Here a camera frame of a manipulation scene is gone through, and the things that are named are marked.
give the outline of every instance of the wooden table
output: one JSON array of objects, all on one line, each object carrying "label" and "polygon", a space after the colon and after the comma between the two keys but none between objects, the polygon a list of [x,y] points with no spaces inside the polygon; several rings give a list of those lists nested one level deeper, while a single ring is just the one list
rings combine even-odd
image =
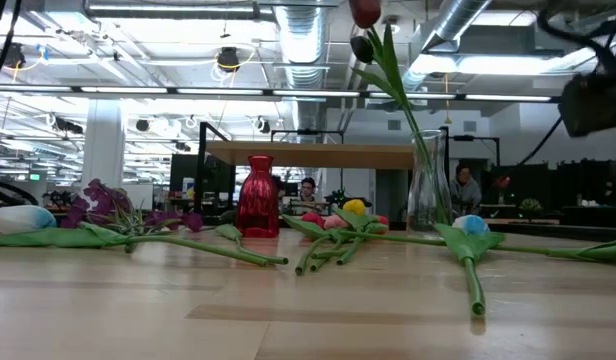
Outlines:
[{"label": "wooden table", "polygon": [[231,165],[269,155],[273,166],[398,170],[412,169],[414,146],[209,141],[206,151]]},{"label": "wooden table", "polygon": [[486,320],[471,321],[445,248],[372,242],[348,265],[296,277],[298,233],[246,245],[291,265],[163,244],[0,248],[0,360],[616,359],[616,266],[493,252],[477,268]]}]

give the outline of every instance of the yellow flower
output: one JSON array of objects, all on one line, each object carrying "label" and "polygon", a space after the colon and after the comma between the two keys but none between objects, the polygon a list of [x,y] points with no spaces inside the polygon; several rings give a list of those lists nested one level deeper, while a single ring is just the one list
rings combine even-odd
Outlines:
[{"label": "yellow flower", "polygon": [[366,206],[363,201],[354,199],[344,204],[344,211],[350,211],[356,215],[363,215],[366,212]]}]

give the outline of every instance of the wooden shelf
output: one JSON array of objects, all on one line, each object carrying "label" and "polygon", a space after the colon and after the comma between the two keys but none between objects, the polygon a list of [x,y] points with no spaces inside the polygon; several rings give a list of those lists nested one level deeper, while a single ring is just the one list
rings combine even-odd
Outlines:
[{"label": "wooden shelf", "polygon": [[231,165],[249,165],[249,156],[268,155],[273,166],[412,169],[414,146],[209,141],[206,151]]}]

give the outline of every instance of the pillar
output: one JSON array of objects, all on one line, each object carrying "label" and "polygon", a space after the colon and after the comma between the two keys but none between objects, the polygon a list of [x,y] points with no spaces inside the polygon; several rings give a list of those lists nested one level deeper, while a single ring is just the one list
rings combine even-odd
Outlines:
[{"label": "pillar", "polygon": [[121,187],[125,142],[126,118],[121,109],[121,100],[90,100],[82,187],[93,179],[101,180],[108,187]]}]

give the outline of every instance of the red vase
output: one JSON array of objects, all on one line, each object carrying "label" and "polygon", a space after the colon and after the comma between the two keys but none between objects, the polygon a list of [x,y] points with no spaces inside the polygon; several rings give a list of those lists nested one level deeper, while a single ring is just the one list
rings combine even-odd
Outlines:
[{"label": "red vase", "polygon": [[277,189],[270,176],[271,156],[248,157],[250,175],[239,194],[237,228],[244,237],[274,238],[279,235]]}]

